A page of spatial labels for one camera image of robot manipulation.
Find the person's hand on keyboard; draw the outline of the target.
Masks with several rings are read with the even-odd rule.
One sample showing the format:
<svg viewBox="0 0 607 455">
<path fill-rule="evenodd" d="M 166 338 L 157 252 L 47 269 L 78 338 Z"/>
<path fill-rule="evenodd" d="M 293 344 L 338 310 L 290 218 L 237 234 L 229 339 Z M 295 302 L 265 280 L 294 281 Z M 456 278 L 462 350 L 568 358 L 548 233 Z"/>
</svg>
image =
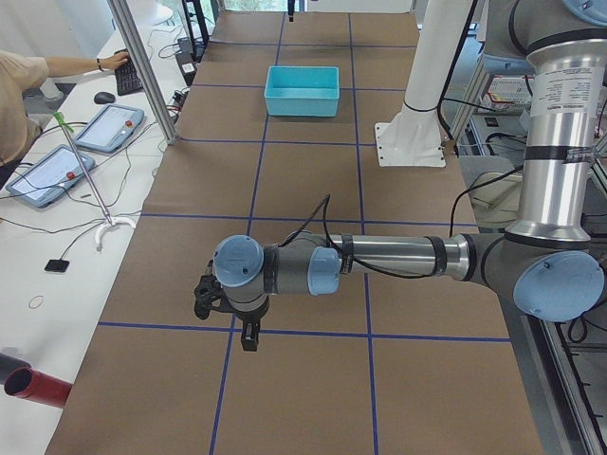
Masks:
<svg viewBox="0 0 607 455">
<path fill-rule="evenodd" d="M 125 50 L 118 51 L 107 58 L 97 59 L 98 68 L 100 71 L 116 70 L 122 65 L 126 64 L 128 61 L 129 53 Z"/>
</svg>

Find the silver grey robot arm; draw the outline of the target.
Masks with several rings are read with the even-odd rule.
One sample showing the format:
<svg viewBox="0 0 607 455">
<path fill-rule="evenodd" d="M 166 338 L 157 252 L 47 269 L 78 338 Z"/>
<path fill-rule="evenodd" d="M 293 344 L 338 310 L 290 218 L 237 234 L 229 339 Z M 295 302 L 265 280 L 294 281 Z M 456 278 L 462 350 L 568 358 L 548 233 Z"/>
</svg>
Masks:
<svg viewBox="0 0 607 455">
<path fill-rule="evenodd" d="M 261 246 L 223 240 L 195 289 L 195 314 L 232 313 L 253 351 L 277 294 L 334 293 L 342 275 L 365 270 L 404 280 L 448 275 L 481 284 L 524 313 L 575 319 L 600 299 L 604 274 L 581 227 L 593 133 L 606 69 L 602 1 L 492 1 L 488 53 L 535 70 L 523 182 L 514 222 L 503 234 L 374 237 L 313 234 L 304 228 Z"/>
</svg>

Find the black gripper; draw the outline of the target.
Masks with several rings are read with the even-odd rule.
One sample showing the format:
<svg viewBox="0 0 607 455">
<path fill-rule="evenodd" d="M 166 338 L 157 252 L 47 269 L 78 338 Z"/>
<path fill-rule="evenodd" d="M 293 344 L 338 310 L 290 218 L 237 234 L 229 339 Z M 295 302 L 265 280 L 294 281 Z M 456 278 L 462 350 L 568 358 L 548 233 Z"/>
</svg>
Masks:
<svg viewBox="0 0 607 455">
<path fill-rule="evenodd" d="M 251 301 L 231 300 L 236 316 L 243 321 L 241 345 L 245 352 L 256 352 L 259 345 L 260 320 L 269 309 L 269 297 L 257 297 Z"/>
</svg>

